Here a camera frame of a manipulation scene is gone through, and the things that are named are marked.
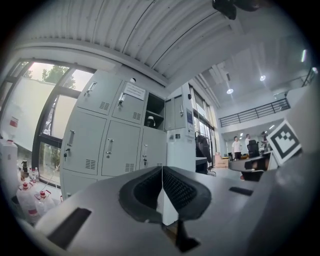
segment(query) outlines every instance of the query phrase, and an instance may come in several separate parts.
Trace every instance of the railing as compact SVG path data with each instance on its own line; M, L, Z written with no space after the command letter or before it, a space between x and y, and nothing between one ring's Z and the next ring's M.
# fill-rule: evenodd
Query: railing
M286 98L277 100L275 102L255 107L237 114L228 115L219 118L221 127L231 126L253 119L262 118L268 115L275 114L280 111L290 109L290 105Z

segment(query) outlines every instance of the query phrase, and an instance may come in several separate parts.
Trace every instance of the ceiling light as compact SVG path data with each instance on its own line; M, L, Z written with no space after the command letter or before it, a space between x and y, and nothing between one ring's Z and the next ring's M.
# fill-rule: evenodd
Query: ceiling light
M304 50L302 51L301 62L305 62L306 56L307 56L307 50L304 49Z
M312 68L312 71L313 71L315 74L318 74L318 69L317 69L315 66Z

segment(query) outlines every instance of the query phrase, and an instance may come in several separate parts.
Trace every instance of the cardboard box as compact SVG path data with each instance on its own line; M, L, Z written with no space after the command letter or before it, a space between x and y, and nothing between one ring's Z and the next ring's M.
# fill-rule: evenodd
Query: cardboard box
M229 159L222 159L219 152L214 155L214 164L215 168L228 168L229 167Z

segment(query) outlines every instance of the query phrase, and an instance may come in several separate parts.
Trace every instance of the wall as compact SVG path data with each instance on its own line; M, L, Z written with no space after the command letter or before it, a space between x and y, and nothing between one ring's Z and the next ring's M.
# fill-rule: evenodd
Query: wall
M293 108L307 91L307 86L290 90L286 96L291 108Z
M276 101L276 99L273 96L273 93L268 89L255 91L253 93L240 97L236 101L226 101L224 103L221 103L221 108L217 109L217 118L224 118L242 111L260 107L264 104L268 104L274 101Z

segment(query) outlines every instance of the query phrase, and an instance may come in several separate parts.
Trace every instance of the corrugated ceiling panel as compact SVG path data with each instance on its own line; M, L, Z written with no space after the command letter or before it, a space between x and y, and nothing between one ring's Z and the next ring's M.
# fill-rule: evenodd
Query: corrugated ceiling panel
M26 38L101 45L169 79L207 45L204 40L220 37L228 21L216 12L211 0L60 0L38 15Z

